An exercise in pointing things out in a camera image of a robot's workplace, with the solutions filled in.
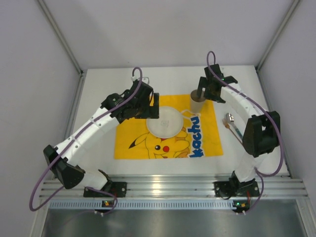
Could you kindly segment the white paper plate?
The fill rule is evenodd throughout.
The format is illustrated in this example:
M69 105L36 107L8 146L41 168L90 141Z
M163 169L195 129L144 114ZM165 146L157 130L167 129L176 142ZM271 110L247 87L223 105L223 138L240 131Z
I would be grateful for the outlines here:
M148 131L157 138L172 138L180 133L183 127L183 116L175 108L161 106L159 108L159 118L146 119Z

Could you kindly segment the beige paper cup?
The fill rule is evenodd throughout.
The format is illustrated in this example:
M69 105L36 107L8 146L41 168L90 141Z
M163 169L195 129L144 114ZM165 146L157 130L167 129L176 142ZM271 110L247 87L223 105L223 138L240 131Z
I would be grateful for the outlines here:
M193 114L198 114L201 112L202 107L206 99L204 97L204 92L201 93L201 96L198 97L198 90L195 89L190 93L190 111Z

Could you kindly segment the metal spoon teal handle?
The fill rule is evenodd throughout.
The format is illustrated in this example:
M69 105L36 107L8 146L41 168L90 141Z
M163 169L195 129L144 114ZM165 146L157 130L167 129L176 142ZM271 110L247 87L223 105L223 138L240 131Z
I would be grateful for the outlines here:
M226 113L225 114L225 119L228 122L229 125L231 125L236 134L239 136L239 138L242 140L243 139L243 134L240 132L240 130L238 129L238 127L235 125L235 119L234 116L231 113Z

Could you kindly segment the wooden fork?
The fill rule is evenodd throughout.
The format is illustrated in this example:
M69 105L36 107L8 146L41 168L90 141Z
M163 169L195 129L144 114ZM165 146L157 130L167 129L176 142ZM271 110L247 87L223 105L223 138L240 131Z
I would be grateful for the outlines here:
M222 123L223 123L224 127L226 129L228 129L234 135L234 137L238 140L238 142L240 144L242 144L242 140L233 132L233 130L230 128L230 125L228 124L228 122L224 118L222 119Z

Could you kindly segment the yellow pikachu cloth placemat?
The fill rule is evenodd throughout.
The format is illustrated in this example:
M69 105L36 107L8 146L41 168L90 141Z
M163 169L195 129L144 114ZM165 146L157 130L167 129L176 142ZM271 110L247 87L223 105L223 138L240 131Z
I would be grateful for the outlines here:
M164 95L161 106L184 116L181 131L172 138L157 138L144 119L129 119L116 129L115 159L200 158L223 155L213 103L206 101L199 114L189 110L190 96Z

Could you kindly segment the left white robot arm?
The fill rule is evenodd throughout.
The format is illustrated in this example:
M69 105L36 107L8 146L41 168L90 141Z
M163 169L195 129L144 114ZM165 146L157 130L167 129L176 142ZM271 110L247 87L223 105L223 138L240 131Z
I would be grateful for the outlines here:
M140 80L122 94L110 94L90 119L73 135L43 153L50 170L65 189L76 186L102 190L109 178L102 170L89 171L79 166L88 149L112 128L127 119L158 119L159 94Z

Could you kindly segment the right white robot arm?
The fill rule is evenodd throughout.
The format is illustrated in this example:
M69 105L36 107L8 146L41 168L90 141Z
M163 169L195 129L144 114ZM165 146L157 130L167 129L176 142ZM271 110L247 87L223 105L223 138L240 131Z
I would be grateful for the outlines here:
M259 162L256 158L265 158L276 147L280 148L280 161L276 171L270 176L278 174L284 162L279 113L266 111L248 97L234 77L223 75L218 64L207 66L204 72L205 76L199 80L197 96L218 103L228 103L245 123L242 135L245 154L233 171L233 177L240 183L253 180L259 172L257 169Z

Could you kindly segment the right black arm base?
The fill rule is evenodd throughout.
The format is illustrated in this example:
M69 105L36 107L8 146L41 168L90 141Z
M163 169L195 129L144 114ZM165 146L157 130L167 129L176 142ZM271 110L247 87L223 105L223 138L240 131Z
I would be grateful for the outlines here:
M255 178L240 182L233 171L227 181L216 181L214 184L215 196L222 199L232 197L258 197L259 187Z

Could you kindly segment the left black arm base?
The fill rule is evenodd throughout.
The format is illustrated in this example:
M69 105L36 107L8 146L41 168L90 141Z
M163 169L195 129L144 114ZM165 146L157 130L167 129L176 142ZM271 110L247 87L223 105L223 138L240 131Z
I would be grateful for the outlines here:
M108 192L117 198L124 198L127 192L127 183L126 182L112 182L107 183L105 188L102 189L103 192ZM88 188L84 189L83 196L85 198L103 198L103 197L110 197L109 195L90 190Z

